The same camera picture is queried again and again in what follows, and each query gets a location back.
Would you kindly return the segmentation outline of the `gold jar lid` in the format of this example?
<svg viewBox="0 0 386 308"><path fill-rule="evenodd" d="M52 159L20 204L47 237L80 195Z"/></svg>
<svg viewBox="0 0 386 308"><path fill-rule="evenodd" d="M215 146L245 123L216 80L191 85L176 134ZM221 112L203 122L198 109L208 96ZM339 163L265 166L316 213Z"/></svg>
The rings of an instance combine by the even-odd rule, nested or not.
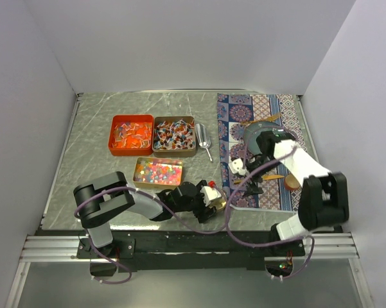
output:
<svg viewBox="0 0 386 308"><path fill-rule="evenodd" d="M226 207L226 204L227 202L223 198L219 198L211 202L212 208L215 208L217 212L223 211Z"/></svg>

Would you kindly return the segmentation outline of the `gold tin of star candies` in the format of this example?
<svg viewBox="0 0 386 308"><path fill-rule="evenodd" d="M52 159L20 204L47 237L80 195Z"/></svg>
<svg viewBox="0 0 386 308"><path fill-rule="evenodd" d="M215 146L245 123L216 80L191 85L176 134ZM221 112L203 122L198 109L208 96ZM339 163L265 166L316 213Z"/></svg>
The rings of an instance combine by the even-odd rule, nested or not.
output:
<svg viewBox="0 0 386 308"><path fill-rule="evenodd" d="M182 183L182 170L178 159L139 157L132 180L137 188L174 189Z"/></svg>

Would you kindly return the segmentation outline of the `beige tin of small lollipops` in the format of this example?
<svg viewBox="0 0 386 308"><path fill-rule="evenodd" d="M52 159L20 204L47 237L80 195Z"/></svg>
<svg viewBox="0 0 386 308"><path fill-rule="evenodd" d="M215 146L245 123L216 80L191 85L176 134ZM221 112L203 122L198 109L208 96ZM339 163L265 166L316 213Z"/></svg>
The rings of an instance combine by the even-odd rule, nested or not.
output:
<svg viewBox="0 0 386 308"><path fill-rule="evenodd" d="M163 116L154 119L155 157L193 157L197 152L195 119L192 116Z"/></svg>

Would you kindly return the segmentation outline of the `silver metal scoop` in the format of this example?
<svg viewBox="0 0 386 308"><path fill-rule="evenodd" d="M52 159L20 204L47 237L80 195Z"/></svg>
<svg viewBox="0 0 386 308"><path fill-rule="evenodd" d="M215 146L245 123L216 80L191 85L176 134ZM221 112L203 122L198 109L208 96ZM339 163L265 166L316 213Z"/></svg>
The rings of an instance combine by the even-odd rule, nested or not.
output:
<svg viewBox="0 0 386 308"><path fill-rule="evenodd" d="M209 157L209 161L213 162L213 158L212 158L212 156L210 154L210 150L209 150L209 148L211 146L211 139L209 138L209 136L207 134L206 127L203 124L197 123L195 125L195 133L196 133L198 145L202 149L206 150L206 153Z"/></svg>

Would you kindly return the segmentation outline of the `orange tin of lollipops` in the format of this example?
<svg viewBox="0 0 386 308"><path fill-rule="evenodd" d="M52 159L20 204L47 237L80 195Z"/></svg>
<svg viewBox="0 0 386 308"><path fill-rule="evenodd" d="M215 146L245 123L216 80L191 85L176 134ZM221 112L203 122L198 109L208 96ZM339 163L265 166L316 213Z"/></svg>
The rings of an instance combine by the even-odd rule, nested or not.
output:
<svg viewBox="0 0 386 308"><path fill-rule="evenodd" d="M153 153L154 117L123 114L112 118L108 148L113 156L148 156Z"/></svg>

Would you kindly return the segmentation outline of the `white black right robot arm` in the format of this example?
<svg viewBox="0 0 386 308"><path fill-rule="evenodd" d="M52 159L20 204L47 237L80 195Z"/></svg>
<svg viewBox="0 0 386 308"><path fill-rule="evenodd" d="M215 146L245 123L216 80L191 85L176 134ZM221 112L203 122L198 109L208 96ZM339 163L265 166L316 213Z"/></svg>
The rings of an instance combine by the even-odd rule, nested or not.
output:
<svg viewBox="0 0 386 308"><path fill-rule="evenodd" d="M297 214L272 228L276 235L268 240L268 248L274 255L284 255L291 247L290 239L349 220L344 174L320 165L283 129L261 130L256 143L259 153L245 163L251 181L259 181L263 173L283 165L301 186Z"/></svg>

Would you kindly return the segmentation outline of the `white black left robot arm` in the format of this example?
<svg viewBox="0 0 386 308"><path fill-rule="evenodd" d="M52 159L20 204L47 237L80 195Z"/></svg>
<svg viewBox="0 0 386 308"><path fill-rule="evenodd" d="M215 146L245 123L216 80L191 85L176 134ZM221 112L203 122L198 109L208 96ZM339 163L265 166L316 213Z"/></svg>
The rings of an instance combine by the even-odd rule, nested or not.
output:
<svg viewBox="0 0 386 308"><path fill-rule="evenodd" d="M205 223L225 207L223 195L213 182L184 182L149 195L128 186L120 171L75 187L73 196L77 206L74 216L89 234L93 252L102 258L115 249L110 220L126 210L150 221L166 221L175 213L192 212L199 223Z"/></svg>

